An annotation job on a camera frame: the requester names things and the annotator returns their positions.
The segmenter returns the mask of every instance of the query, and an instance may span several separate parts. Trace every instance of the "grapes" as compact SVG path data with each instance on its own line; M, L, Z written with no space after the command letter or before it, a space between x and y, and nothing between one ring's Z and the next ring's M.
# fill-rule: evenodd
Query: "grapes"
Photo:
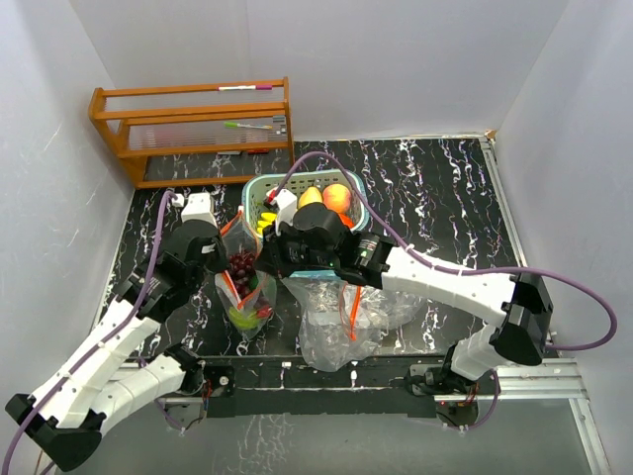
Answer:
M257 287L257 275L253 268L254 261L255 254L246 249L240 249L238 253L228 258L228 275L240 299L247 297Z

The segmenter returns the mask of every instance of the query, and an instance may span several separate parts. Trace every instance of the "green marker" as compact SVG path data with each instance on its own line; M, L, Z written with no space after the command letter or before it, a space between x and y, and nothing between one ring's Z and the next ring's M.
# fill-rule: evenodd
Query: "green marker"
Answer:
M273 126L254 126L252 124L239 124L238 122L225 122L228 129L259 129L263 131L272 131Z

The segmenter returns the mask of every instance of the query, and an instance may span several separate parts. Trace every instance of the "green basket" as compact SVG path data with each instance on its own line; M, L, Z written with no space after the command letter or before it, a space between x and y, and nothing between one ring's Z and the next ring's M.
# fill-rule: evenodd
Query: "green basket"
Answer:
M363 185L363 182L360 180L358 175L353 171L347 171L347 173L349 173L352 180L354 180L356 188L358 188L361 194L366 198L367 193L365 192L365 185ZM253 178L244 186L241 194L241 202L244 205L244 217L254 230L257 229L257 221L259 220L261 214L270 211L264 207L266 193L268 193L271 188L275 188L279 185L284 176L285 173L262 175ZM299 199L304 191L311 186L315 186L322 193L325 187L331 185L332 183L341 183L351 191L349 182L340 170L295 173L290 180L288 180L288 183L286 183L286 188L297 195L297 199ZM367 225L369 224L369 213L354 193L352 193L352 203L347 215L352 220L352 223L355 223L352 231L362 231L367 228ZM331 270L321 270L314 272L296 272L293 276L327 278L329 274L332 276L334 275Z

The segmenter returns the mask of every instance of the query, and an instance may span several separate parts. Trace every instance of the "white bracket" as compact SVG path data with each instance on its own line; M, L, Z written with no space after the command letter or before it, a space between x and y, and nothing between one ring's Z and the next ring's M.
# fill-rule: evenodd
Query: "white bracket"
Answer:
M191 193L187 197L187 206L182 210L180 217L185 223L190 220L200 220L211 223L216 228L216 217L214 216L215 202L210 193Z
M290 190L284 188L277 192L277 188L273 188L266 193L266 197L270 198L272 193L275 194L271 200L271 204L276 205L278 208L277 219L275 220L275 232L279 235L279 225L281 223L293 223L295 213L297 213L297 196Z

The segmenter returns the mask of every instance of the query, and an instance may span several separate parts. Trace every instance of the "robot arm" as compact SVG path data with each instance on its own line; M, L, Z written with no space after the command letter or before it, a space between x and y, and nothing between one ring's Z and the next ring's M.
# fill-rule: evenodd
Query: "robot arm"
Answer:
M351 232L335 213L314 203L300 209L292 225L285 222L264 230L255 268L279 277L301 270L333 270L351 284L411 292L484 320L483 329L449 348L440 368L417 376L418 386L430 394L465 392L484 373L508 361L541 363L553 310L541 277L441 273L395 244L390 237ZM468 269L424 258L436 265Z
M200 289L206 272L218 273L228 267L211 196L190 195L181 218L182 226L160 247L148 293L138 311L133 314L148 262L115 289L117 297L99 325L61 368L32 395L17 394L6 406L18 424L33 417L26 433L62 471L81 465L103 434L145 404L163 394L189 390L192 383L197 387L200 358L180 344L128 378L107 384L130 354ZM114 337L106 338L126 320L129 323ZM70 368L95 345L96 351L70 374ZM34 407L61 378L67 381L33 415Z

